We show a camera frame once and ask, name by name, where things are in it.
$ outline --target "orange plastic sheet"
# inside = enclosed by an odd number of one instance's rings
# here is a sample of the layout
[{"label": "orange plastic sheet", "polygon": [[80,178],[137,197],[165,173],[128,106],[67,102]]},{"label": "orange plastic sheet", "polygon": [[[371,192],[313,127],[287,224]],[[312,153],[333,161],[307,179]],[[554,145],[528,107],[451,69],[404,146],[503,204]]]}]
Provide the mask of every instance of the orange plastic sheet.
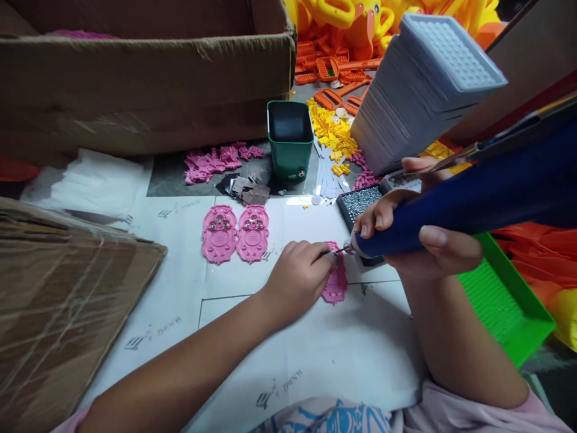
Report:
[{"label": "orange plastic sheet", "polygon": [[524,223],[492,233],[544,305],[577,287],[577,229]]}]

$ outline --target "hand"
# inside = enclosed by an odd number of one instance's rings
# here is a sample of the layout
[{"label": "hand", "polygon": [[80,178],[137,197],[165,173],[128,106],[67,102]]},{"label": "hand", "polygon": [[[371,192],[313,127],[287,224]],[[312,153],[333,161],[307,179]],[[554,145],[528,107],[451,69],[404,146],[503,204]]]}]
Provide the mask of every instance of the hand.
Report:
[{"label": "hand", "polygon": [[319,256],[330,250],[324,242],[293,241],[282,251],[269,280],[258,293],[275,320],[279,320],[279,327],[301,317],[320,297],[333,263]]},{"label": "hand", "polygon": [[[403,158],[407,173],[426,171],[438,161],[432,157]],[[451,176],[448,170],[419,174],[422,191]],[[374,230],[386,230],[392,225],[393,211],[403,201],[418,193],[407,189],[395,189],[373,203],[356,218],[354,232],[370,238]],[[417,280],[438,280],[448,275],[461,274],[475,269],[483,258],[481,244],[472,236],[452,232],[436,226],[422,226],[419,240],[424,249],[385,256],[389,265],[401,276]]]}]

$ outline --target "pink shoe charm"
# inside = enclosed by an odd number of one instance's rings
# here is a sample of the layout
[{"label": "pink shoe charm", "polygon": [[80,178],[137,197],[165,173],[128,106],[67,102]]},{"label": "pink shoe charm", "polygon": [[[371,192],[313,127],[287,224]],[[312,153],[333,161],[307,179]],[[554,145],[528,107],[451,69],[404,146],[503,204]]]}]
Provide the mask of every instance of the pink shoe charm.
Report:
[{"label": "pink shoe charm", "polygon": [[[339,249],[336,242],[326,241],[333,251]],[[344,293],[349,288],[349,282],[347,281],[346,268],[344,267],[343,253],[339,253],[341,259],[339,261],[339,266],[331,271],[329,275],[329,280],[326,282],[325,289],[323,290],[323,298],[325,301],[335,305],[337,302],[344,301]]]},{"label": "pink shoe charm", "polygon": [[204,257],[210,263],[230,260],[236,246],[236,216],[233,209],[225,204],[213,206],[204,217],[203,246]]},{"label": "pink shoe charm", "polygon": [[247,206],[239,220],[239,240],[236,250],[240,257],[249,263],[258,262],[268,247],[269,216],[264,206],[252,204]]}]

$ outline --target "green pen holder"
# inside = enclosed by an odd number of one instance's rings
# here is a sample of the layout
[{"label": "green pen holder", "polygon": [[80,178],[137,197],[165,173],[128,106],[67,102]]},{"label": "green pen holder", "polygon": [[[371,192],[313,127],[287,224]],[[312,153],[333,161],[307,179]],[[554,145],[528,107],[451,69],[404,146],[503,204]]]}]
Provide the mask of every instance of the green pen holder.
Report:
[{"label": "green pen holder", "polygon": [[313,144],[307,104],[274,100],[266,105],[272,163],[277,177],[305,180]]}]

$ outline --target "green tray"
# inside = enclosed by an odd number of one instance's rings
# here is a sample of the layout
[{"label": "green tray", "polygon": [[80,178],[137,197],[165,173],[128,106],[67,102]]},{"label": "green tray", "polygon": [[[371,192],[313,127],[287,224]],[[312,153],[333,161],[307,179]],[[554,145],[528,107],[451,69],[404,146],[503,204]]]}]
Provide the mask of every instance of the green tray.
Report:
[{"label": "green tray", "polygon": [[483,325],[520,367],[555,328],[555,320],[488,233],[477,235],[484,259],[458,276]]}]

